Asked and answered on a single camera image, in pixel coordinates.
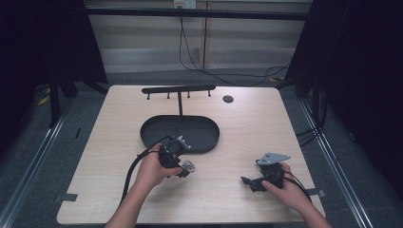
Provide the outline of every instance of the wooden tabletop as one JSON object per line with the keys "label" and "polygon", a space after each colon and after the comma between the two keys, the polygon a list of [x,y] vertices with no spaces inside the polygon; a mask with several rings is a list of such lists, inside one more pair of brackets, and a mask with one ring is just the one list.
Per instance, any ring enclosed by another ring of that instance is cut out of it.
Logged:
{"label": "wooden tabletop", "polygon": [[[62,224],[106,223],[119,205],[130,164],[145,147],[143,123],[157,115],[178,115],[177,94],[151,94],[138,85],[113,86],[92,129],[83,156],[68,188],[78,194],[64,201],[57,220]],[[225,95],[233,103],[223,101]],[[199,155],[182,155],[196,171],[186,178],[171,177],[146,199],[138,223],[209,224],[300,221],[268,192],[253,193],[240,177],[261,177],[255,160],[265,152],[291,156],[293,174],[315,188],[279,93],[274,88],[217,87],[182,96],[183,115],[210,118],[220,128],[218,145]],[[135,179],[138,165],[133,173]],[[314,206],[322,212],[318,196]]]}

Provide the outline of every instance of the black horizontal bar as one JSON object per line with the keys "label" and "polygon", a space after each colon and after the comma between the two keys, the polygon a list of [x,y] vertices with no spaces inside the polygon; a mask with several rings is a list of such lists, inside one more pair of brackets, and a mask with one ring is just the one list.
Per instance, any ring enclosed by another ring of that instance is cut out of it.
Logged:
{"label": "black horizontal bar", "polygon": [[263,12],[239,10],[211,9],[139,9],[118,7],[85,7],[85,8],[46,8],[46,10],[74,11],[92,15],[126,15],[126,16],[166,16],[166,17],[206,17],[206,18],[239,18],[264,20],[307,21],[311,15],[307,13]]}
{"label": "black horizontal bar", "polygon": [[171,87],[149,87],[143,88],[143,94],[153,93],[170,93],[170,92],[193,92],[193,91],[209,91],[216,89],[215,85],[191,85],[191,86],[171,86]]}

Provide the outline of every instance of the oval black tray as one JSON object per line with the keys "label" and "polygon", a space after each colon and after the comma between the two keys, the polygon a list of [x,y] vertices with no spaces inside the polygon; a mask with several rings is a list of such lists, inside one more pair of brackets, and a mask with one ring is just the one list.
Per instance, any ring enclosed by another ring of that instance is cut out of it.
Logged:
{"label": "oval black tray", "polygon": [[145,147],[149,147],[165,136],[183,136],[190,150],[184,153],[205,153],[219,142],[220,130],[217,124],[203,116],[161,115],[143,123],[140,135]]}

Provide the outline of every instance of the gray floor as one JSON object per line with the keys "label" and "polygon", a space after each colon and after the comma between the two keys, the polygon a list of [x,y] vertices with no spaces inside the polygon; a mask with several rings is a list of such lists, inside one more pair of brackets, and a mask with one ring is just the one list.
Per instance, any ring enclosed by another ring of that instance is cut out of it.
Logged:
{"label": "gray floor", "polygon": [[[216,69],[212,71],[215,73],[264,75],[266,69]],[[277,74],[276,77],[281,77],[281,75],[284,75],[284,71]],[[217,75],[206,75],[189,70],[172,70],[109,74],[108,80],[110,86],[155,84],[200,85],[207,83],[216,84],[217,86],[231,86],[223,80],[231,82],[231,84],[236,86],[250,86],[261,80],[261,78],[253,78],[251,76],[220,77],[221,80],[217,78]],[[270,82],[270,80],[265,80],[259,86],[273,85],[274,83]],[[29,189],[29,193],[12,227],[69,227],[60,225],[57,222],[56,215],[61,204],[53,200],[57,194],[63,194],[67,191],[69,182],[105,98],[104,95],[85,85],[77,86],[79,87],[79,94],[72,100],[72,106],[66,115],[65,122],[34,184]],[[40,91],[36,94],[36,101],[42,97],[44,92]],[[302,112],[300,101],[294,94],[294,89],[286,87],[280,91],[280,94],[295,132],[303,132],[308,129],[308,122]],[[68,99],[62,96],[62,106],[67,104],[68,101]],[[7,201],[17,188],[19,180],[22,179],[29,167],[30,161],[45,138],[48,132],[49,114],[49,103],[42,106],[36,106],[35,103],[32,105],[21,129],[20,137],[10,149],[10,155],[7,157],[7,160],[1,163],[0,205],[2,208],[5,207]],[[332,108],[329,108],[323,130],[334,149],[337,160],[345,171],[358,198],[362,201],[373,226],[401,227],[403,224],[402,201],[397,198],[390,185],[367,160],[365,151],[358,144],[351,141],[348,129],[333,112]],[[327,214],[327,219],[334,227],[359,227],[350,205],[345,200],[345,196],[340,190],[318,143],[311,141],[302,147],[302,152],[317,189],[323,190],[326,193],[326,196],[321,200]],[[274,224],[274,226],[306,227],[301,222]],[[102,225],[79,227],[102,227]],[[224,227],[246,227],[246,225],[225,224]],[[268,224],[247,225],[247,227],[268,227]]]}

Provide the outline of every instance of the hand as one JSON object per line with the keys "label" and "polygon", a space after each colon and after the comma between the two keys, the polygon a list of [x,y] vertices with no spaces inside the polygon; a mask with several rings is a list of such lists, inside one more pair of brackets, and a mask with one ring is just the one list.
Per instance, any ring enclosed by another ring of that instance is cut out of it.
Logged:
{"label": "hand", "polygon": [[[290,166],[284,162],[280,163],[284,169],[284,177],[293,180],[294,178],[289,174],[291,173]],[[306,198],[305,194],[295,184],[284,180],[282,189],[277,188],[275,185],[267,180],[261,183],[269,192],[275,194],[285,205],[300,212],[307,205],[312,203]]]}
{"label": "hand", "polygon": [[159,153],[161,143],[156,144],[149,150],[149,154],[142,159],[142,163],[137,173],[137,178],[133,185],[151,190],[160,184],[164,178],[175,176],[182,172],[182,168],[164,168],[160,164]]}

